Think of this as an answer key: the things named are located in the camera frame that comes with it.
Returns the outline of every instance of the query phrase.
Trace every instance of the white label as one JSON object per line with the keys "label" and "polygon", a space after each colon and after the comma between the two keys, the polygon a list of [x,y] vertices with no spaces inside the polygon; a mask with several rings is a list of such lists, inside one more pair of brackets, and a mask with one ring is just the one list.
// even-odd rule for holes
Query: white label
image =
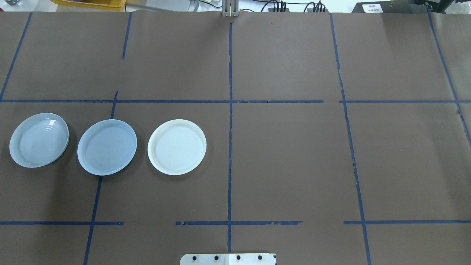
{"label": "white label", "polygon": [[366,4],[362,6],[365,13],[382,13],[380,4]]}

